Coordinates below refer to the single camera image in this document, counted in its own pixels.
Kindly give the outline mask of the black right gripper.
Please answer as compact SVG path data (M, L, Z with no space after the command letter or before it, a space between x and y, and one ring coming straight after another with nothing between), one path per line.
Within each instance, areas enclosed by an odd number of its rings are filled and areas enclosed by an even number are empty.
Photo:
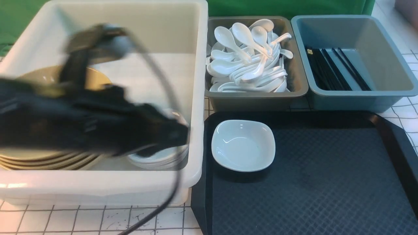
M189 143L189 127L168 117L150 103L132 103L121 86L103 90L79 90L75 107L84 112L83 131L78 136L82 150L125 156L139 152L150 157L168 148Z

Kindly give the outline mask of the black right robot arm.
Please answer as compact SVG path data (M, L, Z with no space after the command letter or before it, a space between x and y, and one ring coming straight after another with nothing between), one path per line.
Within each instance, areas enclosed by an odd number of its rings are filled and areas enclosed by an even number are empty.
M1 148L126 156L188 143L189 128L124 88L99 90L1 78Z

